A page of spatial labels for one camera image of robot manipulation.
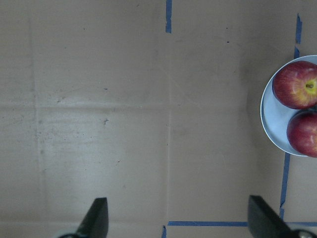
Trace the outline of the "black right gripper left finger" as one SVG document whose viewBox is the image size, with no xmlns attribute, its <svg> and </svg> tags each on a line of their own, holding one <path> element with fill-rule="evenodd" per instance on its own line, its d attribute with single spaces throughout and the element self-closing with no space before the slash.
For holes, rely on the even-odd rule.
<svg viewBox="0 0 317 238">
<path fill-rule="evenodd" d="M 106 238 L 108 234 L 107 198 L 96 198 L 75 232 L 59 238 Z"/>
</svg>

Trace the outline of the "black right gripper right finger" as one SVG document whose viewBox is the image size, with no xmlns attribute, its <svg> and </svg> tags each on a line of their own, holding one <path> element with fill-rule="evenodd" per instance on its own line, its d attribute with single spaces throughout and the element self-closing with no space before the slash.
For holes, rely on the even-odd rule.
<svg viewBox="0 0 317 238">
<path fill-rule="evenodd" d="M 306 229 L 290 228 L 258 195 L 248 199 L 248 229 L 254 238 L 315 238 Z"/>
</svg>

